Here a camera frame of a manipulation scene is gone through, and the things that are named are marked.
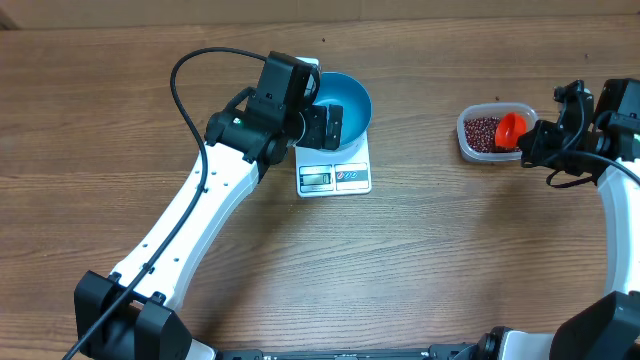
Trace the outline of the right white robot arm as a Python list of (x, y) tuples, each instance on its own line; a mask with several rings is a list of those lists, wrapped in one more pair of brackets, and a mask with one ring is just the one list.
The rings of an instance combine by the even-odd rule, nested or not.
[(609, 79), (598, 98), (576, 80), (554, 90), (555, 122), (539, 120), (518, 139), (525, 168), (592, 183), (607, 241), (603, 297), (552, 334), (495, 328), (478, 359), (636, 359), (639, 356), (639, 83)]

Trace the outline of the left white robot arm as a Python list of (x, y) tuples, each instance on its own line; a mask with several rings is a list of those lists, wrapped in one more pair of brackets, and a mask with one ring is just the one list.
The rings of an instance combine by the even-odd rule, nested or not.
[(317, 59), (260, 56), (256, 86), (211, 116), (186, 123), (199, 153), (188, 178), (143, 240), (106, 276), (87, 272), (74, 290), (78, 340), (66, 353), (90, 359), (215, 359), (179, 318), (215, 237), (270, 166), (294, 145), (335, 150), (342, 109), (316, 105)]

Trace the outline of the red measuring scoop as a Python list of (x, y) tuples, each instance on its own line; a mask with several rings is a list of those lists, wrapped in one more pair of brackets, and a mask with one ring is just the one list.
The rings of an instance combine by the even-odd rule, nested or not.
[(527, 132), (527, 121), (518, 113), (507, 113), (501, 118), (494, 135), (495, 145), (499, 148), (517, 147), (520, 136)]

